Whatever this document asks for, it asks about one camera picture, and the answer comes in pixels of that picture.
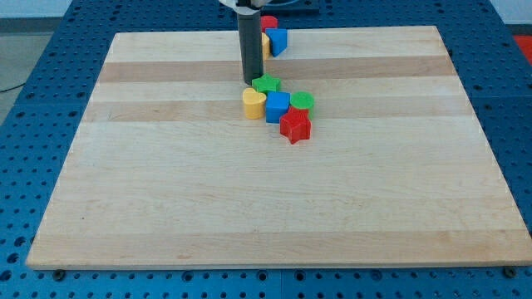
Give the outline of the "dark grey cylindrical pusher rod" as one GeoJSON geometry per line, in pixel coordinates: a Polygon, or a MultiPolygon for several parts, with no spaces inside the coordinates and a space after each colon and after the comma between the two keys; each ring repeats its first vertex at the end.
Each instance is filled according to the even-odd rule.
{"type": "Polygon", "coordinates": [[[264,73],[261,13],[250,7],[237,8],[239,44],[242,59],[244,82],[252,85],[252,80],[264,73]]]}

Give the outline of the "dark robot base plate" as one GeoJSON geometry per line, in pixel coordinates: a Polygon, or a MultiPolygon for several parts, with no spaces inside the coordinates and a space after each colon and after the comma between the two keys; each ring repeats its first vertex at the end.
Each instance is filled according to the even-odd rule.
{"type": "Polygon", "coordinates": [[[320,0],[272,0],[263,7],[262,12],[319,12],[320,2],[320,0]]]}

